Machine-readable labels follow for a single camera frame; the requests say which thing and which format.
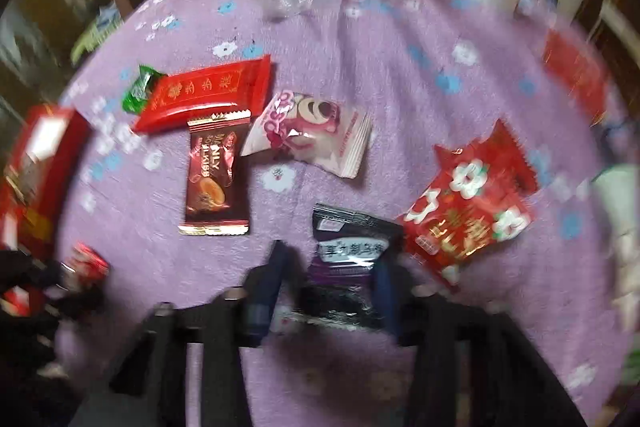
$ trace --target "purple tablecloth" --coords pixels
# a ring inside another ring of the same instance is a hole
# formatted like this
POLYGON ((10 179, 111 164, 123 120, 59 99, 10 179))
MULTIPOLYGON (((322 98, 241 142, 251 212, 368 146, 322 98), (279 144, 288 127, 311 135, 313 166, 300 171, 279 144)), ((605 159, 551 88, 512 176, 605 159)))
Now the purple tablecloth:
MULTIPOLYGON (((63 97, 96 127, 60 225, 113 265, 108 306, 65 326, 58 349, 85 385, 158 301, 187 307, 237 284, 272 239, 310 258, 316 201, 393 218, 437 171, 433 145, 486 137, 503 116, 535 166, 536 220, 462 274, 465 302, 500 305, 526 330, 593 419, 615 387, 630 336, 610 306, 606 229, 588 180, 601 165, 586 118, 540 63, 541 25, 468 0, 366 0, 265 22, 251 0, 149 0, 78 73, 63 97), (270 53, 274 87, 367 107, 374 133, 360 175, 252 158, 251 233, 186 237, 186 129, 130 133, 120 100, 139 63, 178 73, 270 53)), ((257 426, 392 425, 412 350, 384 334, 314 330, 242 353, 257 426)))

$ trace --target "green candy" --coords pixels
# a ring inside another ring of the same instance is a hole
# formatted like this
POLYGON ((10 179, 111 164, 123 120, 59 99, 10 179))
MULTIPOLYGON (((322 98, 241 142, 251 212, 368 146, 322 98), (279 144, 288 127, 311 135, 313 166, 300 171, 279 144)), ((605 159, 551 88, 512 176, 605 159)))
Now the green candy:
POLYGON ((138 77, 133 81, 131 87, 127 89, 122 99, 123 110, 133 114, 140 114, 145 108, 154 87, 156 87, 156 82, 163 76, 166 75, 149 66, 140 66, 138 77))

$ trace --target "red snack package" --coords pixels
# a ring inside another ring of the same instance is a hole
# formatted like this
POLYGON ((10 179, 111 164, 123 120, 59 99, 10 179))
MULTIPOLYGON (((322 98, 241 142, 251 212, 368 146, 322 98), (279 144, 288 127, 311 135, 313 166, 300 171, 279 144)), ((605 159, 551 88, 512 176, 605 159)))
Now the red snack package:
MULTIPOLYGON (((496 129, 487 141, 475 139, 455 152, 436 146, 442 170, 401 216, 406 251, 450 289, 458 285, 458 265, 481 248, 513 239, 532 221, 516 193, 513 151, 498 146, 506 127, 496 129)), ((517 147, 515 140, 504 143, 517 147)))
POLYGON ((365 111, 283 90, 254 122, 242 156, 281 149, 340 178, 354 178, 370 131, 371 118, 365 111))
POLYGON ((470 162, 478 158, 494 171, 506 175, 507 179, 522 195, 529 196, 538 191, 538 181, 533 169, 527 163, 520 146, 501 118, 487 140, 474 139, 468 146, 457 151, 449 151, 440 145, 434 146, 440 167, 451 170, 461 161, 470 162))
POLYGON ((260 114, 270 78, 271 55, 165 76, 133 131, 158 132, 214 113, 248 109, 260 114))
POLYGON ((542 57, 546 70, 558 78, 595 124, 602 120, 607 98, 609 71, 567 37, 551 30, 542 57))
POLYGON ((189 122, 186 235, 241 235, 249 231, 246 174, 240 157, 249 130, 248 110, 189 122))

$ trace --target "table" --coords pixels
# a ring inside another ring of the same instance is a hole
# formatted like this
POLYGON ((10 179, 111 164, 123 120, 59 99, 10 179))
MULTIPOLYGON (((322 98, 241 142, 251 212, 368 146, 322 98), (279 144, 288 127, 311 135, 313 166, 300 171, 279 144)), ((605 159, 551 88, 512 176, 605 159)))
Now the table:
MULTIPOLYGON (((588 180, 601 165, 589 125, 539 57, 542 25, 469 0, 364 0, 266 22, 251 0, 149 0, 76 75, 62 103, 96 133, 69 190, 58 251, 76 241, 113 265, 108 306, 90 327, 65 325, 58 350, 86 385, 158 301, 188 307, 236 285, 273 239, 310 259, 316 201, 393 218, 436 173, 434 143, 486 137, 503 116, 542 189, 529 229, 462 274, 462 299, 506 306, 593 419, 620 376, 630 336, 610 306, 606 232, 588 180), (356 180, 314 166, 252 157, 251 233, 178 234, 188 132, 139 137, 120 100, 139 63, 167 73, 270 53, 274 88, 367 107, 374 133, 356 180)), ((272 336, 244 350, 257 426, 394 425, 411 349, 383 333, 272 336)))

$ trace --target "brown chocolate wrapper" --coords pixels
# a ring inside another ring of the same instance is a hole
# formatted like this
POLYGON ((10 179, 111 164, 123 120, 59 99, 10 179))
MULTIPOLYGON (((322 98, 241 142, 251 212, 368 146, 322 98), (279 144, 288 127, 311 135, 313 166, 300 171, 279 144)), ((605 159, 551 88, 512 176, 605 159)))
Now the brown chocolate wrapper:
POLYGON ((248 110, 189 123, 191 150, 184 222, 186 235, 241 235, 249 231, 245 158, 248 110))

